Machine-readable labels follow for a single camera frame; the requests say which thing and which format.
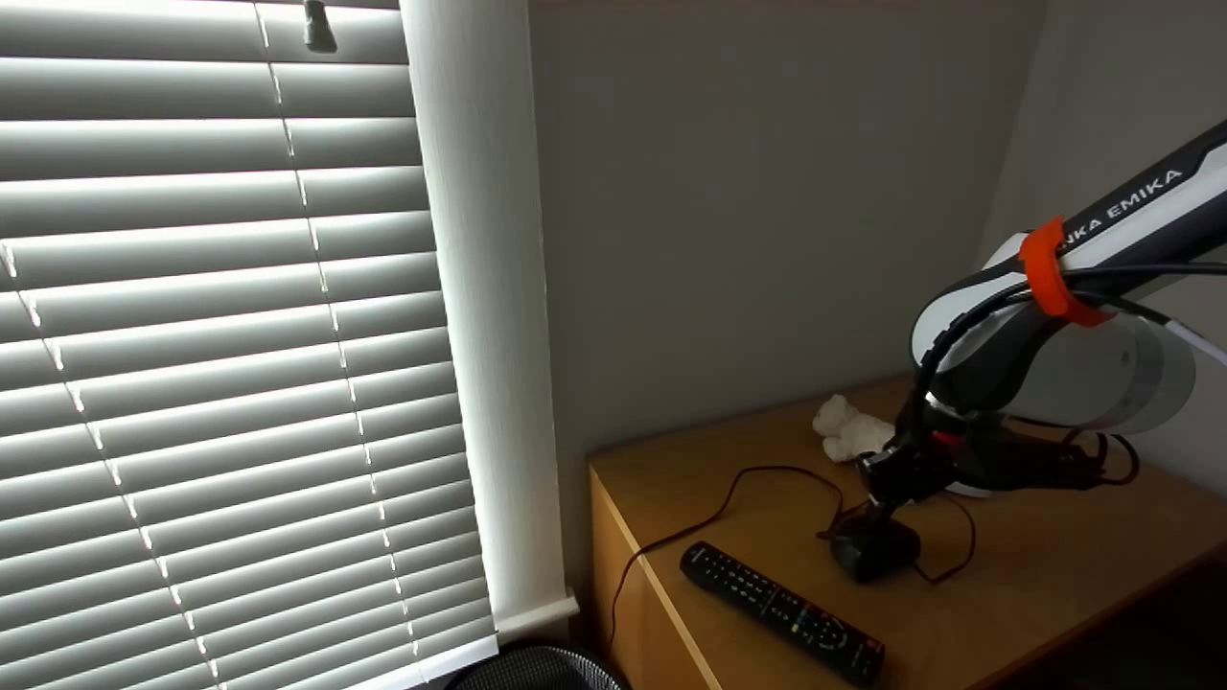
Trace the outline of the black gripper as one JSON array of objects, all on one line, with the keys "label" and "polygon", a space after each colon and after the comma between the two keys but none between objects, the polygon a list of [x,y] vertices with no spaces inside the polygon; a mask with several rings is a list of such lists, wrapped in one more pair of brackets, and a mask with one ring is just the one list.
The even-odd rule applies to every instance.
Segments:
[{"label": "black gripper", "polygon": [[961,474],[967,458],[969,444],[959,435],[904,435],[861,462],[865,499],[887,514],[904,501],[925,501]]}]

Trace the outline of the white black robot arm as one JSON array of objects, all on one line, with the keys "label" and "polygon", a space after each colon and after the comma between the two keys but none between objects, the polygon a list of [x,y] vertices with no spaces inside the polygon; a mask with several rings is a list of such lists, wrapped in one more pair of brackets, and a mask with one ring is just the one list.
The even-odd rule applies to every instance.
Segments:
[{"label": "white black robot arm", "polygon": [[1158,278],[1217,278],[1227,243],[1227,124],[1158,158],[1072,218],[1017,234],[914,321],[914,390],[891,444],[861,463],[873,512],[952,483],[975,491],[1104,486],[1104,451],[999,427],[1063,328],[1099,328]]}]

